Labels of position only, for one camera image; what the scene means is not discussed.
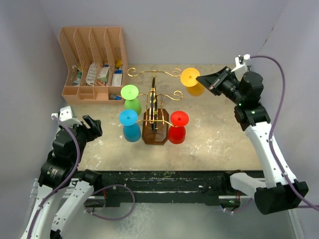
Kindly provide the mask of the yellow plastic wine glass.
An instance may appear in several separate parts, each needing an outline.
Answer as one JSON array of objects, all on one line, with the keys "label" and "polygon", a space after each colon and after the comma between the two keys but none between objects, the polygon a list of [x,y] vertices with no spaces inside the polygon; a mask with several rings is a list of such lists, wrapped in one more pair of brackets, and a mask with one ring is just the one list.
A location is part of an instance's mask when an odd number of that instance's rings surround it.
[{"label": "yellow plastic wine glass", "polygon": [[181,83],[186,87],[188,93],[194,97],[203,94],[205,88],[197,81],[200,72],[196,68],[186,68],[180,76]]}]

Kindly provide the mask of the blue plastic wine glass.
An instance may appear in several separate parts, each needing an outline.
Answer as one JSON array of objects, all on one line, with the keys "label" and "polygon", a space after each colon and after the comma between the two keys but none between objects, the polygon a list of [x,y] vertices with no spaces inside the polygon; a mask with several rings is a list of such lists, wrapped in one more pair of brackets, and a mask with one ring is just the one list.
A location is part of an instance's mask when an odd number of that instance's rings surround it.
[{"label": "blue plastic wine glass", "polygon": [[119,115],[119,121],[123,125],[124,138],[129,142],[136,142],[141,138],[141,130],[137,120],[137,113],[131,109],[124,110]]}]

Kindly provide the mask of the green plastic wine glass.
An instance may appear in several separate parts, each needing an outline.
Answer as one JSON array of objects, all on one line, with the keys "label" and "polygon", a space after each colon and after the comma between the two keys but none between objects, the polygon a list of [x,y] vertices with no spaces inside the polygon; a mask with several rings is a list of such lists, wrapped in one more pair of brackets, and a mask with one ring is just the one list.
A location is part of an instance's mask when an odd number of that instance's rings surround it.
[{"label": "green plastic wine glass", "polygon": [[124,108],[126,110],[133,110],[137,115],[140,115],[142,107],[138,95],[139,89],[135,85],[126,85],[121,89],[121,96],[125,100]]}]

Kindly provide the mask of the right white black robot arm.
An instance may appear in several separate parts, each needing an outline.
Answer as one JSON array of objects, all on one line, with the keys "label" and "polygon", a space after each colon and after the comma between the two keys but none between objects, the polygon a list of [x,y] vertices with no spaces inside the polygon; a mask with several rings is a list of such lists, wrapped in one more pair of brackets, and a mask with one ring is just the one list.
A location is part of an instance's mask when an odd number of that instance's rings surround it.
[{"label": "right white black robot arm", "polygon": [[235,118],[251,141],[263,168],[264,181],[250,177],[242,170],[226,172],[222,191],[227,195],[241,191],[250,196],[263,215],[297,208],[300,196],[304,197],[309,188],[306,182],[298,181],[271,134],[270,117],[260,103],[264,89],[262,76],[248,71],[238,80],[230,68],[224,67],[196,79],[212,94],[224,94],[235,103]]}]

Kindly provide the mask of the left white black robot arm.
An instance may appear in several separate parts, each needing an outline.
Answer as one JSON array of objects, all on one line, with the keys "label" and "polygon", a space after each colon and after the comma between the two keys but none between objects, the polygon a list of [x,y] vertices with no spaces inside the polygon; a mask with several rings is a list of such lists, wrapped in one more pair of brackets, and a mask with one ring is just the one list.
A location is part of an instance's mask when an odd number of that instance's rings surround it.
[{"label": "left white black robot arm", "polygon": [[77,172],[84,148],[103,134],[101,121],[89,115],[72,123],[52,118],[60,124],[60,130],[52,143],[46,162],[38,179],[37,196],[23,239],[61,239],[65,230],[90,195],[98,195],[103,188],[102,175],[85,170],[80,174],[73,191],[64,203],[72,176]]}]

